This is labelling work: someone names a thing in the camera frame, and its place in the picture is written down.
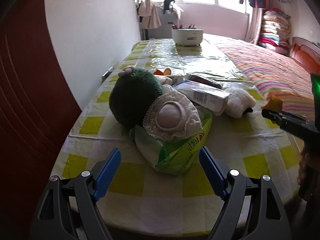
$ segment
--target blue gripper pad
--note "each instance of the blue gripper pad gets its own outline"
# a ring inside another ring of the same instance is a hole
[[[95,202],[106,195],[120,163],[121,152],[116,149],[95,181],[95,191],[92,194],[92,198]]]
[[[199,161],[215,195],[219,196],[223,201],[225,201],[229,194],[226,191],[224,177],[204,147],[202,147],[199,151]]]

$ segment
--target plastic bag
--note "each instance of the plastic bag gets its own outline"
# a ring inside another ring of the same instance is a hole
[[[202,106],[196,107],[202,131],[187,139],[165,142],[149,135],[143,127],[136,125],[129,134],[138,150],[157,171],[180,175],[185,172],[204,146],[212,123],[212,112]]]

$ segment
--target wooden headboard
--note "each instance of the wooden headboard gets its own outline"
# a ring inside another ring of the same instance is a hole
[[[309,73],[320,74],[320,47],[303,38],[294,37],[290,58]]]

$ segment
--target orange snack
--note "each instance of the orange snack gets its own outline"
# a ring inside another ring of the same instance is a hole
[[[163,72],[158,70],[158,69],[153,74],[154,75],[159,75],[159,76],[163,76],[164,75]]]
[[[270,111],[281,113],[282,105],[283,105],[282,100],[280,100],[276,96],[272,96],[272,98],[268,101],[268,103],[265,106],[261,107],[261,109],[268,109]]]
[[[164,75],[169,76],[171,75],[171,69],[170,68],[166,68],[163,72]]]

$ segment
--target red door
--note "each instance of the red door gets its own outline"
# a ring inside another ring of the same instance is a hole
[[[3,218],[25,237],[80,113],[52,47],[44,0],[17,0],[0,25],[0,201]]]

